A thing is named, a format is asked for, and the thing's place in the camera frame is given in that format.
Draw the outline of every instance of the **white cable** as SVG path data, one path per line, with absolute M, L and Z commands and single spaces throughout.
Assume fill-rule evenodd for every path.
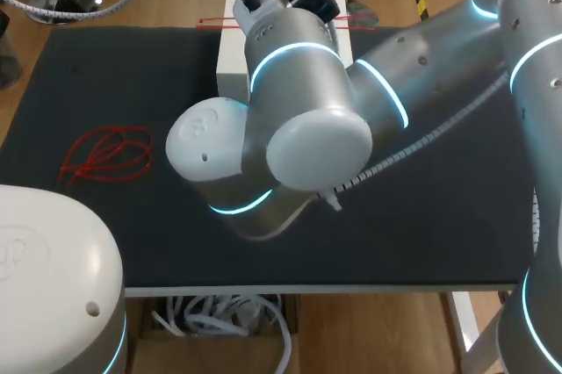
M 184 309 L 184 322 L 189 328 L 189 332 L 182 331 L 176 324 L 176 317 L 181 312 L 181 306 L 184 297 L 177 297 L 174 304 L 174 297 L 168 297 L 166 300 L 166 313 L 168 320 L 165 320 L 156 311 L 152 312 L 152 316 L 164 328 L 170 331 L 174 336 L 185 337 L 188 334 L 201 335 L 241 335 L 248 336 L 253 332 L 250 331 L 250 325 L 259 325 L 259 321 L 263 320 L 264 309 L 267 308 L 273 314 L 273 321 L 278 321 L 283 336 L 284 350 L 279 364 L 275 370 L 275 374 L 285 372 L 289 360 L 291 359 L 291 335 L 287 322 L 281 311 L 282 299 L 277 294 L 277 305 L 268 301 L 259 295 L 223 295 L 223 296 L 205 296 L 199 295 L 194 297 Z M 200 313 L 194 313 L 195 307 L 203 302 Z M 244 307 L 246 310 L 252 308 L 253 312 L 248 317 L 248 312 L 239 313 Z M 233 316 L 237 314 L 241 326 L 233 323 Z
M 190 323 L 201 323 L 206 326 L 215 327 L 212 328 L 198 328 L 198 334 L 204 335 L 223 335 L 223 334 L 237 334 L 239 336 L 248 336 L 249 331 L 246 328 L 235 326 L 228 321 L 217 319 L 211 317 L 210 315 L 204 314 L 190 314 L 185 318 L 186 321 Z
M 43 10 L 41 8 L 32 7 L 31 5 L 20 3 L 19 1 L 16 0 L 4 0 L 4 1 L 16 8 L 19 8 L 20 10 L 38 16 L 45 16 L 50 18 L 66 18 L 69 20 L 86 20 L 86 19 L 100 18 L 103 16 L 107 16 L 109 14 L 113 14 L 114 12 L 123 8 L 131 0 L 119 0 L 117 3 L 115 3 L 109 8 L 106 8 L 105 10 L 94 11 L 94 12 L 49 11 L 49 10 Z
M 379 162 L 377 165 L 364 170 L 359 175 L 350 179 L 347 183 L 340 185 L 333 189 L 334 193 L 340 193 L 346 191 L 360 183 L 366 181 L 367 179 L 371 178 L 372 176 L 377 175 L 378 173 L 382 172 L 383 170 L 390 168 L 394 164 L 398 163 L 399 161 L 403 160 L 404 158 L 414 154 L 418 150 L 423 149 L 428 144 L 434 142 L 443 134 L 447 133 L 453 126 L 461 122 L 465 119 L 470 113 L 474 110 L 478 109 L 484 102 L 487 101 L 490 96 L 492 96 L 498 89 L 508 80 L 508 73 L 504 73 L 498 78 L 490 87 L 488 87 L 484 93 L 474 99 L 470 104 L 468 104 L 463 110 L 457 112 L 452 118 L 448 119 L 444 123 L 442 123 L 438 128 L 433 130 L 431 133 L 423 136 L 421 139 L 416 141 L 414 144 L 400 150 L 398 153 L 387 157 L 382 162 Z M 324 194 L 320 193 L 319 197 L 324 198 Z
M 185 333 L 182 331 L 177 332 L 165 319 L 162 318 L 162 316 L 157 313 L 156 311 L 152 312 L 152 316 L 155 318 L 156 321 L 158 321 L 160 324 L 162 324 L 166 330 L 168 330 L 170 333 L 172 333 L 174 336 L 178 336 L 178 337 L 184 337 Z
M 259 295 L 254 295 L 250 297 L 252 300 L 261 304 L 268 309 L 277 317 L 277 321 L 279 321 L 279 327 L 281 328 L 281 334 L 283 335 L 283 342 L 285 344 L 285 348 L 283 349 L 283 355 L 281 356 L 281 360 L 279 361 L 279 365 L 275 370 L 275 374 L 283 374 L 287 369 L 287 365 L 289 365 L 289 360 L 291 359 L 291 334 L 289 333 L 289 328 L 287 327 L 287 322 L 285 321 L 285 317 L 274 304 L 268 301 L 265 298 L 260 297 Z
M 537 190 L 533 190 L 533 251 L 537 252 L 538 239 L 541 233 L 541 219 L 538 210 Z

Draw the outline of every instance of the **white cord bundle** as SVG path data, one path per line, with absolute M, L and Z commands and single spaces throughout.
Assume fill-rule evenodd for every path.
M 117 3 L 112 5 L 111 7 L 94 12 L 61 12 L 61 11 L 49 11 L 43 10 L 41 8 L 32 7 L 31 5 L 27 5 L 24 3 L 20 3 L 16 0 L 3 0 L 6 3 L 13 5 L 20 10 L 25 12 L 29 12 L 38 16 L 46 16 L 51 18 L 66 18 L 70 20 L 83 20 L 83 19 L 93 19 L 93 18 L 100 18 L 103 16 L 107 16 L 109 14 L 113 14 L 114 12 L 123 8 L 129 1 L 131 0 L 119 0 Z
M 270 310 L 273 314 L 271 323 L 275 320 L 278 321 L 285 344 L 275 374 L 285 372 L 291 358 L 291 335 L 285 317 L 281 313 L 280 295 L 277 295 L 277 305 L 259 295 L 199 295 L 193 298 L 183 311 L 184 324 L 189 329 L 187 332 L 177 325 L 177 318 L 182 315 L 183 303 L 184 297 L 167 297 L 166 317 L 168 320 L 165 320 L 156 311 L 152 312 L 156 321 L 178 337 L 185 337 L 189 334 L 248 336 L 256 332 L 259 321 L 265 315 L 265 309 Z M 199 304 L 202 304 L 201 309 L 196 312 Z M 240 326 L 234 324 L 235 315 Z

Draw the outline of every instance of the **coiled cable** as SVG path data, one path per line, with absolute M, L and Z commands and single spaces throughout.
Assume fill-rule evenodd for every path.
M 24 3 L 20 3 L 17 0 L 3 0 L 3 1 L 16 8 L 19 8 L 20 10 L 29 12 L 31 14 L 35 14 L 37 16 L 44 16 L 50 18 L 65 18 L 70 20 L 88 20 L 88 19 L 100 18 L 103 16 L 113 14 L 114 12 L 120 10 L 125 5 L 127 5 L 131 0 L 119 0 L 117 3 L 115 3 L 109 8 L 106 8 L 105 10 L 94 11 L 94 12 L 49 11 L 37 7 L 32 7 L 31 5 L 27 5 Z

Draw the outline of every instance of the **table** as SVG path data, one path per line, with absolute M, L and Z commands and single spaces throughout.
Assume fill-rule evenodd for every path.
M 354 32 L 355 54 L 391 32 Z M 177 116 L 216 94 L 218 43 L 216 32 L 184 29 L 54 31 L 0 149 L 0 183 L 59 191 L 58 167 L 82 133 L 146 126 L 156 147 L 150 176 L 126 188 L 84 183 L 66 191 L 112 230 L 129 296 L 497 290 L 518 281 L 532 257 L 532 183 L 507 92 L 427 152 L 343 194 L 342 213 L 318 201 L 278 239 L 248 242 L 181 182 L 163 150 Z M 492 78 L 483 75 L 467 92 Z M 445 118 L 458 105 L 435 111 Z M 37 127 L 45 146 L 26 147 Z M 429 129 L 414 123 L 373 161 Z

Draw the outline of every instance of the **robotic arm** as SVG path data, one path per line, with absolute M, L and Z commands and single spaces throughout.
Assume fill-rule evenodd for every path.
M 240 235 L 268 239 L 426 109 L 507 65 L 536 173 L 541 241 L 503 309 L 499 350 L 512 374 L 562 373 L 562 0 L 467 0 L 349 68 L 325 26 L 334 15 L 321 11 L 321 0 L 237 1 L 249 105 L 217 97 L 190 108 L 169 134 L 172 166 Z
M 445 93 L 502 65 L 498 19 L 471 0 L 349 68 L 325 26 L 337 14 L 334 0 L 237 0 L 249 105 L 208 99 L 170 131 L 172 166 L 242 236 L 282 232 Z

